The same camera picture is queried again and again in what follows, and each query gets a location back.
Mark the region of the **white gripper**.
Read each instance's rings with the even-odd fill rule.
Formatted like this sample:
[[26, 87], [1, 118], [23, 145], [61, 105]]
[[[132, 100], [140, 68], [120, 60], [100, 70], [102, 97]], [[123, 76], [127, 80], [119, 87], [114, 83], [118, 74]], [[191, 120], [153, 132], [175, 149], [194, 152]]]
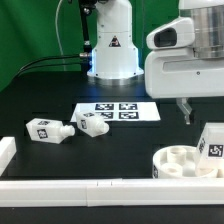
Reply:
[[189, 48], [152, 51], [145, 61], [145, 87], [152, 98], [177, 98], [187, 125], [187, 98], [224, 96], [224, 59], [197, 59]]

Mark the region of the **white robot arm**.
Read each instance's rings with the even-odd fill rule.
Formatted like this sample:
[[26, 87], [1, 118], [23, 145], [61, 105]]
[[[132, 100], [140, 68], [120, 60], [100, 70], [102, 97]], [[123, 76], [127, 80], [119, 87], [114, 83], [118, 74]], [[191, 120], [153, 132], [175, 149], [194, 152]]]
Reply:
[[185, 118], [193, 97], [224, 96], [224, 0], [179, 0], [178, 17], [146, 37], [143, 67], [132, 42], [129, 0], [98, 0], [91, 80], [125, 85], [143, 76], [154, 99], [174, 98]]

